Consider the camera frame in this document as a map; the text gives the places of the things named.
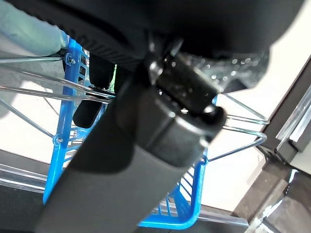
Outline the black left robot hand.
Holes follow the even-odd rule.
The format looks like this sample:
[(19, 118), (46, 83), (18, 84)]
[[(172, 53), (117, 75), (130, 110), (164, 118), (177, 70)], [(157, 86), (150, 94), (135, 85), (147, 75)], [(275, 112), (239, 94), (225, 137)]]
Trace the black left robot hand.
[(37, 233), (130, 233), (225, 124), (301, 0), (14, 0), (132, 75), (78, 149)]

